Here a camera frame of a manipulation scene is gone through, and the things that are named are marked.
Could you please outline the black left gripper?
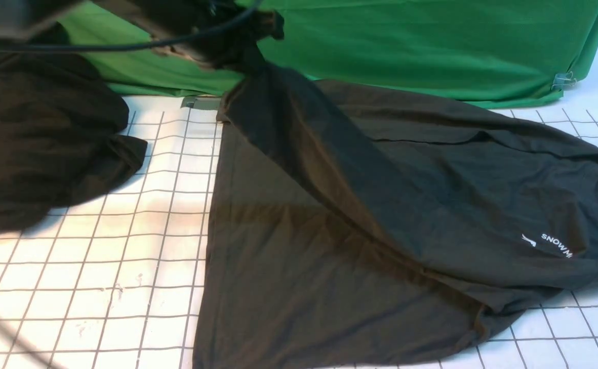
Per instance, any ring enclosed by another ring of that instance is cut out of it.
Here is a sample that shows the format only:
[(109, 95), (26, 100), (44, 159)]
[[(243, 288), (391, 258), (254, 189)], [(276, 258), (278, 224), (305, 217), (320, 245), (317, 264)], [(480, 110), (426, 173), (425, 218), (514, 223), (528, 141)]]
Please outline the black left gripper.
[(116, 45), (115, 51), (150, 49), (190, 60), (208, 70), (256, 72), (266, 65), (260, 40), (285, 37), (284, 18), (235, 1), (97, 1), (109, 13), (149, 33), (146, 44)]

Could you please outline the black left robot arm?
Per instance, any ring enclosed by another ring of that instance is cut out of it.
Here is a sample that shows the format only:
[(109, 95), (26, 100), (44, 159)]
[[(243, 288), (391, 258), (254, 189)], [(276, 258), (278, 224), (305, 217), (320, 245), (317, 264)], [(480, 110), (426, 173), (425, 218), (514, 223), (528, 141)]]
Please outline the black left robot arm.
[(253, 73), (266, 65), (260, 40), (283, 40), (284, 18), (235, 1), (97, 1), (102, 9), (146, 31), (144, 44), (34, 44), (80, 1), (0, 1), (0, 52), (98, 53), (152, 50), (202, 69)]

